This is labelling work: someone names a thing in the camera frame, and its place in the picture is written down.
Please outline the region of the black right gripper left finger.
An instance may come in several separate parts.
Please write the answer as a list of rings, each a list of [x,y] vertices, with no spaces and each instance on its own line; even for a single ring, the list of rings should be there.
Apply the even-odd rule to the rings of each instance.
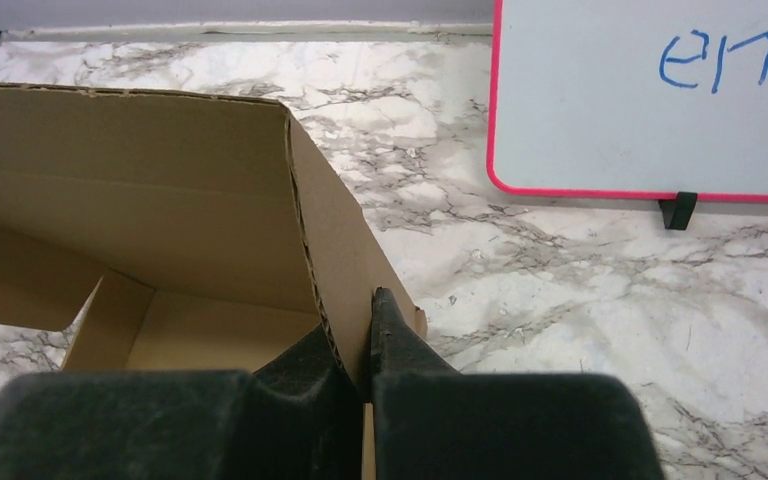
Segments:
[[[358,479],[363,408],[321,328],[255,372],[20,376],[0,479]]]

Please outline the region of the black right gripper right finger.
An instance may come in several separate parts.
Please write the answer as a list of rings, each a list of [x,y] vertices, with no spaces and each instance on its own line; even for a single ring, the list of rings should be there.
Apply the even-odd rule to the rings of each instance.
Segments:
[[[370,332],[380,479],[660,479],[639,404],[601,374],[462,374],[378,289]]]

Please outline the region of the brown cardboard box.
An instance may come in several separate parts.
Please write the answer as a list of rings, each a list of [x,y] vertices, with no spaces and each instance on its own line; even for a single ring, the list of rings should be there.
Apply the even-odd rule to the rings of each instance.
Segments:
[[[0,325],[77,333],[52,372],[255,372],[321,328],[363,408],[390,290],[362,209],[275,100],[0,84]]]

